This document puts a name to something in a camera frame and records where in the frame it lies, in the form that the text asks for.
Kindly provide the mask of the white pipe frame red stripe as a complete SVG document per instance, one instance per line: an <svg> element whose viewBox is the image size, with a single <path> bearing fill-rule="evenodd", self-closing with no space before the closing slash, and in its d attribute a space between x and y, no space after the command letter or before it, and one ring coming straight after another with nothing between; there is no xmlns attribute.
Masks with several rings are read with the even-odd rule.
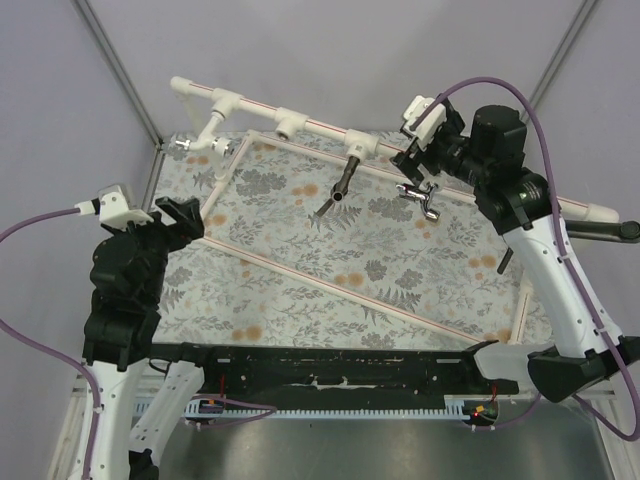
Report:
<svg viewBox="0 0 640 480"><path fill-rule="evenodd" d="M219 112L227 120L234 112L242 111L252 115L266 118L274 121L276 125L275 133L271 136L262 134L253 130L248 130L245 138L235 153L228 157L220 157L213 152L209 151L196 151L190 152L189 155L195 156L205 155L211 161L215 171L215 183L211 194L206 198L201 206L200 213L203 218L209 214L212 210L215 202L223 193L224 189L230 184L232 174L239 167L245 152L248 150L252 142L261 142L265 145L281 148L292 153L299 153L307 155L311 158L323 160L325 162L334 163L342 166L346 165L349 156L355 156L361 160L359 168L367 174L379 177L381 179L391 181L402 181L402 175L394 173L389 170L384 170L369 164L371 159L378 157L391 158L395 154L402 152L402 149L391 144L384 143L379 137L365 133L359 130L343 129L334 125L314 120L307 115L296 112L284 107L273 107L266 105L255 100L244 97L243 95L225 90L222 88L207 87L197 84L192 80L185 79L183 77L175 76L170 82L171 89L173 90L176 98L181 102L184 107L193 128L196 131L196 136L200 134L203 127L208 121L201 118L197 112L195 106L195 98L203 98L212 102L211 114L214 111ZM318 135L326 139L332 139L334 141L343 144L346 148L346 157L339 155L323 153L317 149L311 149L310 147L304 147L302 144L295 143L294 139L297 134L302 132L308 132ZM566 198L559 198L559 207L563 209L569 219L575 219L579 221L604 221L615 222L619 220L619 214L608 207L604 207L596 204L584 204L577 201L569 200ZM283 264L279 264L275 261L267 260L266 257L258 256L257 254L249 253L241 249L236 249L230 245L224 244L224 242L214 240L205 234L204 240L212 244L212 248L215 248L223 253L246 260L249 263L261 266L267 270L284 275L285 277L292 278L294 280L301 281L309 286L322 290L326 293L337 295L338 297L354 302L364 308L368 309L370 313L386 314L390 317L396 317L403 321L422 326L427 330L431 330L437 333L450 336L452 338L463 339L465 342L475 343L480 340L472 338L470 334L463 333L461 330L445 327L438 324L434 320L421 317L417 314L411 313L407 309L396 308L389 302L383 302L375 300L373 297L367 297L364 295L356 294L345 288L338 287L331 283L320 280L319 277L311 274L303 273L295 269L289 269ZM517 305L516 317L521 315L521 320L516 319L518 325L516 330L524 328L524 322L526 318L526 307L528 301L532 296L532 287L528 282L528 279L523 277L524 284L522 285L519 293L519 300Z"/></svg>

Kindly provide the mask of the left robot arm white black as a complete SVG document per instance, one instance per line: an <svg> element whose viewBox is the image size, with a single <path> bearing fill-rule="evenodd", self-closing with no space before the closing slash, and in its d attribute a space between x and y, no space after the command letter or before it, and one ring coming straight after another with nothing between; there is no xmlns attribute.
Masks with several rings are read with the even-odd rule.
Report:
<svg viewBox="0 0 640 480"><path fill-rule="evenodd" d="M84 326L82 357L88 399L78 452L77 479L153 479L149 449L129 447L139 380L159 324L165 271L171 253L204 235L200 202L161 197L148 213L120 191L94 201L110 236L93 253L91 311Z"/></svg>

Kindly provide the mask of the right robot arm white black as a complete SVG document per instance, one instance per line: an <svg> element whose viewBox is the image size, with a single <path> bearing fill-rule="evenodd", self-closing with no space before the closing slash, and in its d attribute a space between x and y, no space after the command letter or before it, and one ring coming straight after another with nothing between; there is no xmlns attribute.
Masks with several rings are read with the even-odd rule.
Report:
<svg viewBox="0 0 640 480"><path fill-rule="evenodd" d="M523 165L527 127L518 111L483 106L468 136L449 101L416 96L402 118L411 143L392 159L408 180L397 187L400 197L437 220L430 203L438 187L425 176L444 172L471 186L478 210L522 263L551 323L551 346L479 348L474 358L481 375L528 382L558 403L617 373L616 355L626 365L637 362L638 338L624 336L603 308L567 239L624 242L626 226L553 218L547 180Z"/></svg>

